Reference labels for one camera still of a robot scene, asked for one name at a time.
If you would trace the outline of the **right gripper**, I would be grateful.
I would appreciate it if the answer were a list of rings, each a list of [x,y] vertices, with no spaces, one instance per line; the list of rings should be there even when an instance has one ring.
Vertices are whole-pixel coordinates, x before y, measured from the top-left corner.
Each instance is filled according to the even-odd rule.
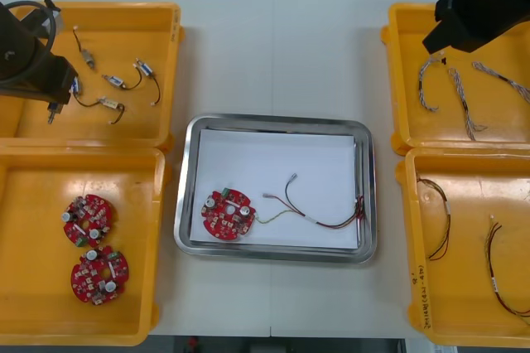
[[[429,54],[452,47],[471,53],[529,19],[529,0],[438,0],[439,22],[423,39]]]

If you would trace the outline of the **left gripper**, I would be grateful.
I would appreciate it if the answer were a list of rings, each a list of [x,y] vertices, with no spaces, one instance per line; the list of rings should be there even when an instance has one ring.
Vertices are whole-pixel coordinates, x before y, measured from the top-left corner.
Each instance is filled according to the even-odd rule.
[[[66,58],[48,55],[24,80],[23,98],[66,105],[70,101],[70,88],[77,75]]]

